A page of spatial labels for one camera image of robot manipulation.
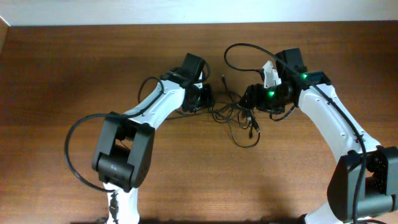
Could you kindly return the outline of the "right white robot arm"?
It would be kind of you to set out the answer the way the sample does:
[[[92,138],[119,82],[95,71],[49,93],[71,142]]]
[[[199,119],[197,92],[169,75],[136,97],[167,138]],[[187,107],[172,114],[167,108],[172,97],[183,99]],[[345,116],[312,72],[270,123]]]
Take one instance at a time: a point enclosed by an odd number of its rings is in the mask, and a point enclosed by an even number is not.
[[[369,135],[338,98],[323,71],[310,72],[300,49],[273,56],[260,73],[263,83],[250,85],[239,102],[273,116],[287,116],[291,104],[306,114],[329,145],[336,161],[327,201],[299,223],[375,223],[397,211],[397,148],[384,147]]]

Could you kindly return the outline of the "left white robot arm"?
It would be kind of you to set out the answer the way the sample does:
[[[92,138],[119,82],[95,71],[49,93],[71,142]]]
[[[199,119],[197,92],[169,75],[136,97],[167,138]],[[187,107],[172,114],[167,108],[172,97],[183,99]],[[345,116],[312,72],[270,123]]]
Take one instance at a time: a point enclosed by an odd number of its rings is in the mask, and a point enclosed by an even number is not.
[[[207,62],[186,54],[181,67],[160,76],[153,92],[123,114],[105,118],[92,168],[108,197],[106,223],[139,223],[138,188],[150,167],[155,131],[173,111],[194,113],[213,106]]]

